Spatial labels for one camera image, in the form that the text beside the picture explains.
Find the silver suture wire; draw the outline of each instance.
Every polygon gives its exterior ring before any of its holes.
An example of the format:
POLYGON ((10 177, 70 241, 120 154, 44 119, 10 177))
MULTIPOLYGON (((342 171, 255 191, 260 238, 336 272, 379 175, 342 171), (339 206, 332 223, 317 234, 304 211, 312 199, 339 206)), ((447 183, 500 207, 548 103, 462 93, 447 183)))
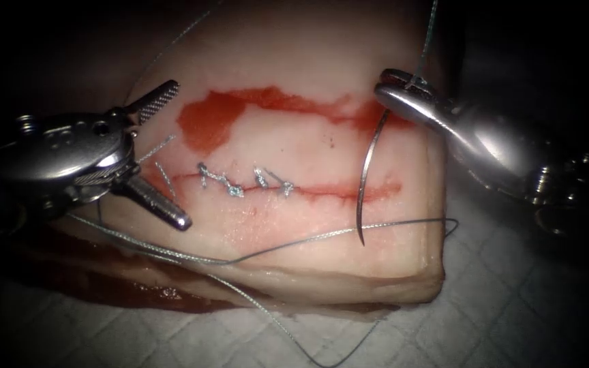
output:
MULTIPOLYGON (((124 234, 123 232, 119 232, 116 230, 112 230, 110 228, 104 227, 104 226, 100 226, 97 225, 95 223, 93 223, 92 221, 89 221, 87 219, 84 219, 82 217, 73 215, 73 214, 68 214, 70 217, 84 223, 87 224, 88 226, 91 226, 95 229, 98 229, 99 231, 103 232, 104 234, 108 234, 111 235, 113 237, 116 237, 118 239, 124 240, 128 243, 131 243, 133 245, 136 245, 137 247, 143 249, 143 251, 140 251, 140 253, 146 255, 146 256, 151 256, 153 258, 156 258, 158 260, 163 260, 172 264, 177 264, 177 265, 183 265, 186 262, 196 262, 196 263, 200 263, 200 264, 212 264, 212 265, 217 265, 217 266, 227 266, 230 264, 235 264, 238 262, 242 262, 244 260, 247 260, 249 258, 253 258, 256 256, 259 256, 261 254, 265 254, 271 251, 276 251, 279 249, 283 249, 285 247, 292 247, 293 245, 298 245, 298 244, 303 244, 303 243, 311 243, 314 241, 319 241, 322 239, 327 239, 327 238, 331 238, 333 236, 339 236, 342 234, 347 234, 349 232, 354 232, 356 231, 355 228, 347 228, 347 229, 343 229, 343 230, 336 230, 336 231, 332 231, 332 232, 326 232, 324 234, 319 234, 316 236, 311 236, 309 238, 306 239, 301 239, 298 241, 293 241, 293 242, 289 242, 289 243, 285 243, 285 244, 281 244, 281 245, 277 245, 275 247, 272 248, 268 248, 262 251, 257 251, 255 253, 252 254, 248 254, 246 256, 242 256, 240 258, 235 258, 233 260, 221 260, 219 258, 208 258, 208 257, 200 257, 200 256, 196 256, 194 254, 189 254, 189 253, 185 253, 185 252, 180 252, 180 251, 173 251, 171 249, 167 249, 165 247, 160 247, 159 245, 154 245, 145 241, 141 241, 138 239, 135 239, 134 237, 124 234)), ((385 228, 385 227, 389 227, 389 226, 396 226, 396 225, 406 225, 406 224, 419 224, 419 223, 427 223, 427 222, 438 222, 438 221, 449 221, 449 222, 453 222, 454 226, 451 228, 451 230, 449 230, 446 234, 445 237, 449 236, 454 230, 456 230, 456 228, 458 227, 458 221, 456 219, 451 219, 451 218, 446 218, 446 217, 440 217, 440 218, 435 218, 435 219, 415 219, 415 220, 408 220, 408 221, 395 221, 395 222, 387 222, 387 223, 382 223, 382 224, 374 224, 374 225, 367 225, 364 226, 363 229, 376 229, 376 228, 385 228)), ((128 250, 131 251, 135 251, 138 252, 138 249, 134 248, 134 247, 129 247, 127 245, 123 245, 123 244, 119 244, 118 246, 120 247, 124 247, 128 250)), ((255 305, 259 310, 261 310, 263 313, 267 314, 272 321, 274 321, 274 323, 276 323, 284 332, 285 334, 292 340, 292 342, 294 342, 295 345, 297 345, 298 349, 300 349, 300 351, 302 351, 302 353, 304 355, 306 355, 306 357, 308 359, 310 359, 310 361, 317 365, 320 368, 336 368, 339 367, 342 363, 344 363, 347 359, 349 359, 354 352, 356 352, 356 350, 358 350, 358 348, 363 344, 363 342, 369 337, 369 335, 372 333, 372 331, 374 331, 374 329, 376 328, 376 326, 381 322, 380 320, 377 320, 372 327, 367 331, 367 333, 365 334, 365 336, 358 342, 358 344, 347 354, 345 355, 345 357, 343 357, 340 361, 338 361, 336 364, 333 365, 323 365, 321 363, 319 363, 315 358, 313 358, 310 353, 297 341, 297 339, 292 336, 292 334, 290 333, 290 331, 288 331, 287 328, 285 328, 283 326, 283 324, 272 314, 270 313, 267 308, 263 307, 256 299, 252 298, 250 295, 244 293, 242 290, 238 289, 237 287, 235 287, 234 285, 232 285, 230 282, 225 281, 223 279, 220 279, 219 277, 215 276, 215 275, 211 275, 211 274, 207 274, 208 277, 213 278, 214 280, 217 280, 218 282, 224 284, 225 286, 231 288, 232 290, 234 290, 235 292, 237 292, 238 294, 240 294, 243 298, 247 299, 251 304, 255 305)))
MULTIPOLYGON (((219 6, 220 4, 222 4, 223 0, 219 0, 216 5, 213 7, 213 9, 217 6, 219 6)), ((434 1, 433 4, 433 8, 432 8, 432 12, 431 12, 431 19, 429 21, 429 27, 427 29, 427 35, 426 35, 426 40, 424 43, 424 49, 422 52, 422 55, 420 57, 420 64, 418 66, 417 71, 415 72, 413 78, 411 79, 411 81, 409 82, 409 85, 412 85, 415 78, 417 77, 417 74, 419 73, 419 71, 422 68, 423 62, 424 62, 424 58, 426 56, 426 52, 427 52, 427 48, 428 45, 430 43, 431 40, 431 33, 432 33, 432 29, 433 29, 433 23, 434 23, 434 19, 435 19, 435 15, 436 15, 436 8, 438 5, 438 0, 434 1)), ((146 68, 142 71, 142 73, 140 74, 140 76, 138 77, 138 79, 136 80, 136 82, 133 84, 132 88, 129 90, 129 93, 126 97, 126 100, 128 101, 130 98, 130 95, 132 93, 132 91, 136 88, 136 86, 138 85, 138 83, 142 80, 142 77, 146 74, 146 72, 151 68, 151 66, 153 66, 154 63, 156 63, 156 61, 167 51, 169 50, 172 46, 174 46, 186 33, 188 33, 189 31, 191 31, 197 24, 199 24, 202 20, 204 20, 211 12, 213 9, 210 9, 208 11, 206 11, 202 16, 200 16, 199 18, 197 18, 192 24, 190 24, 186 29, 184 29, 167 47, 165 47, 165 49, 163 49, 163 51, 156 56, 156 58, 154 58, 154 60, 152 60, 152 62, 150 62, 148 64, 148 66, 146 66, 146 68)), ((167 137, 167 139, 165 139, 165 141, 163 141, 161 144, 159 144, 157 147, 155 147, 154 149, 152 149, 151 151, 149 151, 146 155, 144 155, 143 157, 141 157, 138 161, 142 162, 145 161, 147 158, 151 157, 153 154, 155 154, 156 152, 158 152, 160 149, 162 149, 167 143, 169 143, 172 139, 174 138, 174 136, 169 136, 167 137)), ((349 232, 354 232, 357 231, 356 228, 347 228, 347 229, 343 229, 343 230, 336 230, 336 231, 332 231, 332 232, 327 232, 324 234, 319 234, 316 236, 311 236, 307 239, 302 239, 299 241, 293 241, 290 243, 285 243, 285 244, 281 244, 281 245, 277 245, 275 247, 272 248, 268 248, 268 249, 264 249, 262 251, 257 251, 255 253, 252 254, 248 254, 246 256, 242 256, 240 258, 236 258, 234 260, 221 260, 218 258, 208 258, 208 257, 200 257, 200 256, 196 256, 194 254, 188 254, 188 253, 184 253, 184 252, 179 252, 179 251, 173 251, 171 249, 167 249, 165 247, 160 247, 159 245, 154 245, 145 241, 141 241, 138 239, 135 239, 134 237, 128 235, 128 234, 124 234, 123 232, 118 232, 116 230, 107 228, 105 226, 103 226, 103 221, 101 218, 101 207, 100 207, 100 203, 97 202, 97 212, 98 212, 98 217, 99 217, 99 224, 95 224, 92 221, 89 221, 87 219, 84 219, 82 217, 73 215, 73 214, 67 214, 68 216, 74 218, 77 221, 80 221, 88 226, 91 226, 105 234, 111 235, 113 237, 116 237, 118 239, 121 239, 129 244, 133 244, 135 246, 137 246, 138 248, 142 249, 142 250, 138 250, 135 247, 130 247, 129 245, 126 244, 120 244, 120 247, 124 247, 127 248, 131 251, 136 251, 136 252, 140 252, 146 256, 150 256, 152 258, 155 258, 157 260, 162 260, 164 262, 169 262, 172 264, 179 264, 182 265, 185 262, 197 262, 200 264, 213 264, 213 265, 219 265, 219 266, 225 266, 225 265, 230 265, 230 264, 235 264, 238 262, 242 262, 244 260, 259 256, 261 254, 265 254, 271 251, 276 251, 279 249, 283 249, 286 247, 291 247, 293 245, 298 245, 298 244, 303 244, 303 243, 311 243, 314 241, 319 241, 322 239, 327 239, 327 238, 331 238, 333 236, 339 236, 342 234, 346 234, 349 232)), ((367 226, 361 226, 361 229, 364 230, 368 230, 368 229, 376 229, 376 228, 384 228, 384 227, 389 227, 389 226, 398 226, 398 225, 406 225, 406 224, 419 224, 419 223, 427 223, 427 222, 437 222, 437 221, 449 221, 449 222, 453 222, 454 226, 445 234, 445 237, 449 236, 454 230, 456 230, 456 228, 458 227, 459 223, 456 219, 451 219, 451 218, 446 218, 446 217, 441 217, 441 218, 432 218, 432 219, 414 219, 414 220, 406 220, 406 221, 394 221, 394 222, 389 222, 389 223, 382 223, 382 224, 373 224, 373 225, 367 225, 367 226)), ((368 332, 365 334, 365 336, 358 342, 358 344, 347 354, 345 355, 345 357, 343 357, 342 359, 340 359, 340 361, 338 361, 336 364, 333 365, 322 365, 320 364, 315 358, 313 358, 310 353, 308 353, 308 351, 297 341, 297 339, 292 335, 292 333, 290 333, 290 331, 288 331, 288 329, 283 326, 283 324, 272 314, 270 313, 265 307, 263 307, 258 301, 256 301, 254 298, 252 298, 250 295, 246 294, 245 292, 243 292, 242 290, 240 290, 238 287, 232 285, 230 282, 223 280, 215 275, 211 275, 208 274, 208 277, 224 284, 225 286, 227 286, 228 288, 230 288, 231 290, 234 290, 235 292, 237 292, 238 294, 240 294, 243 298, 247 299, 251 304, 253 304, 256 308, 258 308, 259 310, 261 310, 263 313, 267 314, 272 321, 274 321, 274 323, 276 323, 282 330, 283 332, 292 340, 292 342, 298 347, 298 349, 300 349, 300 351, 302 351, 302 353, 304 355, 306 355, 306 357, 315 365, 317 365, 320 368, 336 368, 339 367, 342 363, 344 363, 345 361, 347 361, 353 354, 354 352, 356 352, 358 350, 358 348, 363 344, 363 342, 369 337, 369 335, 372 333, 372 331, 374 331, 374 329, 378 326, 378 324, 381 322, 381 320, 377 320, 372 327, 368 330, 368 332)))
POLYGON ((134 82, 134 84, 131 86, 131 89, 129 89, 129 93, 126 95, 126 99, 125 99, 126 102, 129 101, 129 99, 131 98, 131 93, 133 93, 133 90, 142 81, 142 78, 145 77, 145 74, 149 71, 149 69, 151 69, 151 67, 154 64, 156 64, 156 62, 158 61, 158 59, 160 59, 163 55, 165 55, 165 52, 168 52, 172 48, 172 46, 174 46, 176 43, 179 42, 179 40, 181 38, 183 38, 184 35, 186 35, 194 27, 196 27, 197 25, 199 25, 199 23, 201 23, 204 19, 206 19, 209 15, 211 15, 211 13, 213 12, 213 10, 215 10, 217 7, 219 7, 223 2, 224 2, 224 0, 219 0, 210 9, 208 9, 203 14, 201 14, 201 16, 199 16, 199 18, 195 19, 192 23, 190 23, 190 25, 188 25, 184 30, 182 30, 182 32, 180 32, 179 35, 169 43, 169 45, 167 45, 161 52, 158 53, 158 55, 156 55, 155 58, 153 58, 152 61, 149 62, 149 64, 147 64, 147 66, 141 71, 140 75, 138 76, 138 78, 136 79, 136 81, 134 82))

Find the curved suture needle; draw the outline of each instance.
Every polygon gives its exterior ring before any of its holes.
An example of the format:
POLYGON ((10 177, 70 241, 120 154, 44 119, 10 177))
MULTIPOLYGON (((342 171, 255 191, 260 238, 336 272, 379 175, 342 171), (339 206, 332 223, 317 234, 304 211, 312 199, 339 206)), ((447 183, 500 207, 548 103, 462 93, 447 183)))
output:
POLYGON ((388 120, 390 110, 385 110, 381 116, 381 120, 378 122, 378 126, 374 131, 374 137, 372 142, 369 144, 367 149, 367 155, 365 155, 365 162, 363 162, 363 172, 361 173, 361 185, 358 188, 358 207, 356 208, 356 230, 358 231, 358 237, 361 239, 361 243, 365 246, 365 237, 363 236, 363 199, 365 197, 365 183, 367 182, 367 171, 369 170, 369 164, 372 162, 372 156, 374 155, 374 149, 378 142, 378 137, 381 135, 383 125, 388 120))

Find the blood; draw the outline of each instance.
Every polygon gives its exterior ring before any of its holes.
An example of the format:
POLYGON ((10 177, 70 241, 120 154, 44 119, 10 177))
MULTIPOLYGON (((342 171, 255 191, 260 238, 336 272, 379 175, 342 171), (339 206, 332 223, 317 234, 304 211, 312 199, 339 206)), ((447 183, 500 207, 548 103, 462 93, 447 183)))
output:
MULTIPOLYGON (((354 113, 346 107, 352 101, 344 95, 331 103, 320 103, 300 95, 283 93, 277 87, 240 89, 227 92, 211 91, 203 101, 185 104, 177 121, 183 131, 186 146, 202 155, 210 155, 230 139, 230 127, 245 111, 248 104, 265 110, 317 114, 332 124, 350 121, 360 132, 373 132, 384 108, 375 100, 362 103, 354 113)), ((390 123, 398 127, 413 124, 390 117, 390 123)))

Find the dark background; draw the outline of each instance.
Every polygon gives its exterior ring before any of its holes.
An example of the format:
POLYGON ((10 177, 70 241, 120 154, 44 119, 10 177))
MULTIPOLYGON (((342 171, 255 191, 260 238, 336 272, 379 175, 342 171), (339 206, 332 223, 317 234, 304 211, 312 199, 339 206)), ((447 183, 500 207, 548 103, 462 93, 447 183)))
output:
MULTIPOLYGON (((456 35, 456 46, 464 47, 459 97, 533 119, 575 144, 589 146, 589 4, 441 0, 440 9, 445 4, 460 20, 455 26, 463 29, 456 35)), ((75 24, 87 27, 126 5, 2 5, 0 67, 18 52, 60 40, 65 32, 74 32, 75 24)), ((0 131, 6 104, 0 90, 0 131)), ((583 244, 583 250, 589 252, 589 244, 583 244)), ((589 345, 589 336, 584 336, 584 344, 589 345)))

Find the metal instrument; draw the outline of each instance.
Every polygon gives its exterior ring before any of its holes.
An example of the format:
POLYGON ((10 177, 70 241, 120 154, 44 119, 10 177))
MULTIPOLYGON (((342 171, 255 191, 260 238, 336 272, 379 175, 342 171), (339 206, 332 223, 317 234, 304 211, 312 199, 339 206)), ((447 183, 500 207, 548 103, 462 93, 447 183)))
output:
POLYGON ((47 221, 107 193, 125 196, 180 231, 192 221, 138 174, 136 127, 177 93, 170 80, 134 103, 104 114, 18 117, 18 135, 0 146, 0 197, 18 209, 11 233, 28 221, 47 221))
POLYGON ((535 206, 540 227, 569 232, 566 221, 555 219, 583 204, 589 151, 571 149, 538 125, 442 99, 424 79, 401 70, 381 73, 374 93, 393 114, 444 136, 451 155, 480 184, 535 206))

